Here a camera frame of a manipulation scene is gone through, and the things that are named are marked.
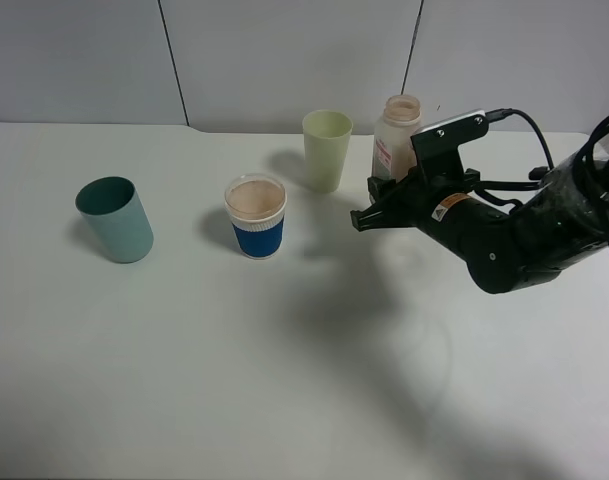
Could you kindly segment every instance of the bottle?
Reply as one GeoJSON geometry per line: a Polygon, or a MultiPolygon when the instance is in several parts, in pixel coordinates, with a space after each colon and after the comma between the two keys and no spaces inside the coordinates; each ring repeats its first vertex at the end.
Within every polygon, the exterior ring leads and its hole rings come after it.
{"type": "Polygon", "coordinates": [[[375,124],[373,169],[382,180],[402,180],[417,165],[410,137],[421,126],[420,101],[410,95],[395,95],[386,102],[375,124]]]}

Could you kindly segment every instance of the plastic cup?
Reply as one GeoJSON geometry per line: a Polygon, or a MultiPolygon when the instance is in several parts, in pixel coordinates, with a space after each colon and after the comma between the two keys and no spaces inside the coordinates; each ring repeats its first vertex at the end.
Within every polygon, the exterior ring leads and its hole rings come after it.
{"type": "Polygon", "coordinates": [[[75,206],[114,262],[137,262],[153,247],[151,225],[130,180],[95,180],[80,190],[75,206]]]}
{"type": "Polygon", "coordinates": [[[244,255],[262,259],[277,252],[286,208],[286,190],[278,180],[243,175],[226,188],[225,206],[244,255]]]}
{"type": "Polygon", "coordinates": [[[342,178],[353,122],[341,112],[316,110],[304,117],[302,130],[311,189],[334,192],[342,178]]]}

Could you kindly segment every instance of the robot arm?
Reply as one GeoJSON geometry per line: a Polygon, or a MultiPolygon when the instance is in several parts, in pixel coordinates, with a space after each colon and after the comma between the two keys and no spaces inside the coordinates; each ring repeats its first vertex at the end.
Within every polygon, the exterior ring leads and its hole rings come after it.
{"type": "MultiPolygon", "coordinates": [[[[413,135],[417,167],[399,183],[369,178],[375,203],[351,212],[354,227],[419,228],[464,260],[475,283],[488,293],[551,281],[609,245],[609,160],[592,158],[602,133],[594,133],[587,145],[556,168],[536,169],[544,174],[539,182],[485,182],[479,172],[464,171],[458,147],[486,135],[490,122],[505,118],[502,112],[508,111],[473,111],[413,135]],[[523,205],[502,201],[486,190],[538,193],[523,205]],[[470,192],[496,205],[512,203],[514,208],[506,214],[470,192]]],[[[605,122],[600,126],[608,129],[605,122]]]]}

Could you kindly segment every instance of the teal cup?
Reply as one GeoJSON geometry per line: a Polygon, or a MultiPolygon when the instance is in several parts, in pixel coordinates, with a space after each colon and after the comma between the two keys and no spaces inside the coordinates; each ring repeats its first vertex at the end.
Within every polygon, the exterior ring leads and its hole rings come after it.
{"type": "Polygon", "coordinates": [[[75,206],[114,262],[137,262],[153,247],[151,225],[130,180],[95,180],[80,190],[75,206]]]}

